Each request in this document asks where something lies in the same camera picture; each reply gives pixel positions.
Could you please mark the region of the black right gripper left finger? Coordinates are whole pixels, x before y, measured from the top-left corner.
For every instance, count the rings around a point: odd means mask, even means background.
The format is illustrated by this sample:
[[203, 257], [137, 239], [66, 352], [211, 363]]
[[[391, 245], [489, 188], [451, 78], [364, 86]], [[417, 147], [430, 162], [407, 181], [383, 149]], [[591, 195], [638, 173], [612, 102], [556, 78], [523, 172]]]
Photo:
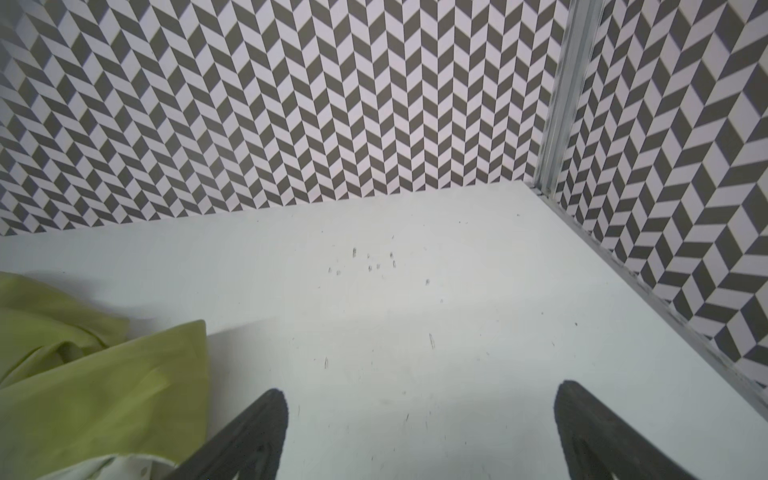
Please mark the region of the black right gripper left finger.
[[286, 439], [284, 393], [270, 389], [230, 421], [169, 479], [274, 479]]

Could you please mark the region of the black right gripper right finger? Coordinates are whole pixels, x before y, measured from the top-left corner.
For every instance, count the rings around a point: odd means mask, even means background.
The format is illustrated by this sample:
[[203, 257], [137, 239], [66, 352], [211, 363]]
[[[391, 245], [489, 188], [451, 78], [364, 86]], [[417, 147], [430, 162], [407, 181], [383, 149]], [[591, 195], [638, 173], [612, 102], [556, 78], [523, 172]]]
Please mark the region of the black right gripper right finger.
[[693, 477], [576, 381], [559, 385], [554, 417], [572, 479]]

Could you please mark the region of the green and cream printed jacket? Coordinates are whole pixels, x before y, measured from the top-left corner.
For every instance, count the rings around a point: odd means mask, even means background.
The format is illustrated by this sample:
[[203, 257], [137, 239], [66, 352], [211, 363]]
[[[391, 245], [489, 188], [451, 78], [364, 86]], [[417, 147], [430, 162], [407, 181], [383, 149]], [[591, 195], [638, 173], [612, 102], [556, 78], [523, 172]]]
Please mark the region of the green and cream printed jacket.
[[205, 323], [134, 339], [128, 327], [45, 283], [2, 274], [3, 478], [140, 478], [204, 444]]

